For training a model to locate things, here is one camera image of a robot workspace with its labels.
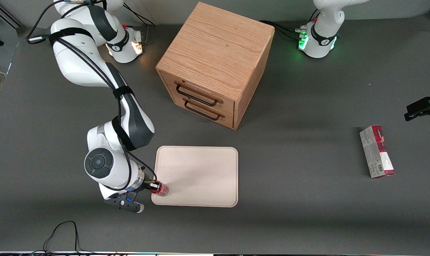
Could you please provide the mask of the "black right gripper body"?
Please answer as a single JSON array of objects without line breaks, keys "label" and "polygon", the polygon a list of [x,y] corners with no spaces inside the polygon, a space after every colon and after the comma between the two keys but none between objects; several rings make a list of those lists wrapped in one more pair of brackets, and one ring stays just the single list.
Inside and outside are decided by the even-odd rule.
[{"label": "black right gripper body", "polygon": [[148,178],[148,177],[137,178],[137,180],[135,180],[131,184],[131,192],[140,193],[141,191],[143,191],[148,186],[149,181],[150,181],[150,178]]}]

